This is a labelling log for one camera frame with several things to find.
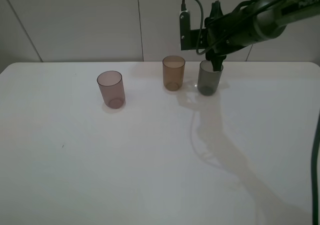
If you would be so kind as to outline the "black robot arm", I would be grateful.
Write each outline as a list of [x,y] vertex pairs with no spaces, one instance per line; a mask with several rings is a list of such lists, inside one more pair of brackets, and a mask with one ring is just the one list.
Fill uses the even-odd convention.
[[320,0],[247,0],[232,12],[212,8],[205,58],[218,71],[227,55],[279,37],[286,26],[319,15]]

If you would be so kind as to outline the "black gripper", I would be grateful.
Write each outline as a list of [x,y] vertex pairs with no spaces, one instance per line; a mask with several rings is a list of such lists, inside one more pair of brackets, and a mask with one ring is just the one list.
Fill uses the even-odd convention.
[[254,9],[238,9],[223,14],[219,0],[211,4],[209,17],[204,20],[207,42],[204,52],[214,72],[222,70],[226,55],[258,41],[256,23],[257,13]]

